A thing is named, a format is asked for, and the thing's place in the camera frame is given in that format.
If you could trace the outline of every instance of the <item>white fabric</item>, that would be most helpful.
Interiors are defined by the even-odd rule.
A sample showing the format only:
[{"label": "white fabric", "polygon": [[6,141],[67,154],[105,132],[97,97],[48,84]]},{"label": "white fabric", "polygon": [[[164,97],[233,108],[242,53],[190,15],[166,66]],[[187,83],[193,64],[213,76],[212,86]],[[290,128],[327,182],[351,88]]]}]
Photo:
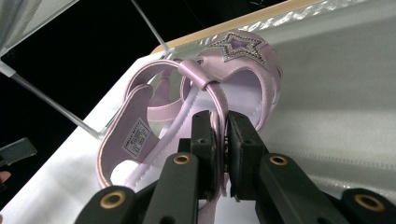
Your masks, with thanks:
[{"label": "white fabric", "polygon": [[0,57],[78,0],[2,0]]}]

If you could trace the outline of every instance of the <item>glitter star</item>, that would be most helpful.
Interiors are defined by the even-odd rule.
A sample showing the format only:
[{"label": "glitter star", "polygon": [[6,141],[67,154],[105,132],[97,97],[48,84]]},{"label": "glitter star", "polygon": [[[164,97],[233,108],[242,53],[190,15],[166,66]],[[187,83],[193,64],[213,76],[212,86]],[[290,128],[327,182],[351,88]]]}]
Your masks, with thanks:
[{"label": "glitter star", "polygon": [[246,56],[260,63],[266,68],[267,66],[264,55],[262,55],[262,52],[260,51],[260,49],[266,44],[267,42],[261,39],[242,36],[230,32],[223,39],[210,44],[207,48],[221,49],[224,62],[228,62],[234,58]]}]

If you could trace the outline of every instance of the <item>white label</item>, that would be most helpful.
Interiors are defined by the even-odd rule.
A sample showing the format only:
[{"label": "white label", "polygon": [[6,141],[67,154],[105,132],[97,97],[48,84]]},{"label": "white label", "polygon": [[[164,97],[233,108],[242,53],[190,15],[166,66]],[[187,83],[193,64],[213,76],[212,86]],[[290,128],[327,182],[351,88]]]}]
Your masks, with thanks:
[{"label": "white label", "polygon": [[139,118],[134,124],[132,130],[129,132],[122,147],[130,152],[134,159],[136,159],[140,150],[142,150],[145,145],[150,133],[150,127],[145,124],[141,118]]}]

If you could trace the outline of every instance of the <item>sandal strap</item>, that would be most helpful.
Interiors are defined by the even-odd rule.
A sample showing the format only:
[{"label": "sandal strap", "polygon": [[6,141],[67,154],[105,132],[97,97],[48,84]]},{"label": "sandal strap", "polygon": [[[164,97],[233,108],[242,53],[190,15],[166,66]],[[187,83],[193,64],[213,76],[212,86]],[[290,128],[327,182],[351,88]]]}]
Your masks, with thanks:
[{"label": "sandal strap", "polygon": [[[203,70],[201,66],[196,61],[193,60],[187,60],[183,62],[175,62],[171,60],[155,60],[141,67],[136,72],[135,76],[131,79],[128,85],[129,86],[127,90],[128,94],[126,97],[125,104],[123,105],[121,112],[116,118],[116,121],[113,124],[114,125],[113,130],[111,132],[114,132],[114,130],[117,129],[117,126],[119,125],[118,121],[120,120],[121,116],[131,116],[134,119],[134,121],[137,121],[137,119],[142,119],[142,117],[144,117],[142,119],[142,122],[149,130],[148,137],[151,137],[153,135],[151,129],[148,126],[148,121],[145,117],[145,115],[147,115],[146,108],[148,108],[149,105],[149,98],[152,94],[152,90],[151,91],[148,90],[147,86],[149,85],[147,85],[147,83],[156,75],[163,73],[163,71],[169,71],[173,69],[177,69],[181,75],[185,76],[189,80],[192,80],[192,82],[196,84],[201,90],[209,92],[213,101],[215,102],[216,109],[219,113],[219,128],[217,130],[217,135],[219,136],[218,139],[224,139],[225,120],[228,114],[227,99],[221,87],[219,86],[219,83],[208,77],[206,71]],[[145,92],[146,96],[143,97],[141,92]],[[136,111],[135,111],[136,114],[124,115],[123,112],[126,106],[128,104],[135,104],[136,101],[139,102],[137,105],[134,106],[136,107]],[[104,139],[103,144],[106,143],[108,137],[111,134],[112,133],[109,133],[107,135],[107,137]],[[158,140],[156,141],[154,140],[155,139],[153,139],[153,141],[150,142],[157,144]],[[127,157],[125,157],[125,154],[131,154],[129,152],[126,152],[125,149],[107,148],[101,146],[97,161],[97,171],[101,186],[107,187],[111,185],[111,180],[110,180],[111,173],[121,161],[125,160],[126,158],[132,157],[134,161],[141,162],[144,158],[146,158],[146,156],[149,154],[152,148],[153,148],[152,144],[148,144],[147,146],[146,144],[144,144],[143,146],[141,146],[141,149],[136,155],[128,155]]]},{"label": "sandal strap", "polygon": [[256,75],[262,86],[262,114],[256,125],[256,130],[259,130],[277,103],[283,76],[276,52],[271,46],[259,35],[231,30],[218,35],[198,55],[196,61],[210,79],[218,83],[239,71],[248,70]]}]

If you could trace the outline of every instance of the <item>black mechanical part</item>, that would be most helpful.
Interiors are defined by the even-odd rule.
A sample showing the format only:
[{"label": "black mechanical part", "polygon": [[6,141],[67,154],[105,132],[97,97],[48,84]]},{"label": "black mechanical part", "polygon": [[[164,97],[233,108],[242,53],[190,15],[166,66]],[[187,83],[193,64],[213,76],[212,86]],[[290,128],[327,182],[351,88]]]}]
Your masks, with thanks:
[{"label": "black mechanical part", "polygon": [[199,164],[198,198],[212,200],[216,192],[216,141],[208,110],[192,117],[191,153]]},{"label": "black mechanical part", "polygon": [[37,150],[28,138],[22,138],[0,148],[0,167],[34,156]]},{"label": "black mechanical part", "polygon": [[76,224],[142,223],[157,181],[134,193],[122,186],[97,192],[78,215]]},{"label": "black mechanical part", "polygon": [[253,179],[259,172],[262,155],[268,150],[243,114],[229,112],[227,136],[231,196],[239,200],[256,200]]},{"label": "black mechanical part", "polygon": [[76,224],[135,223],[131,216],[136,194],[128,188],[111,186],[97,192],[78,215]]},{"label": "black mechanical part", "polygon": [[396,207],[383,196],[368,189],[347,189],[341,204],[351,223],[396,223]]},{"label": "black mechanical part", "polygon": [[348,223],[291,158],[264,155],[260,178],[285,223]]},{"label": "black mechanical part", "polygon": [[191,153],[169,156],[148,206],[144,224],[196,223],[198,159]]}]

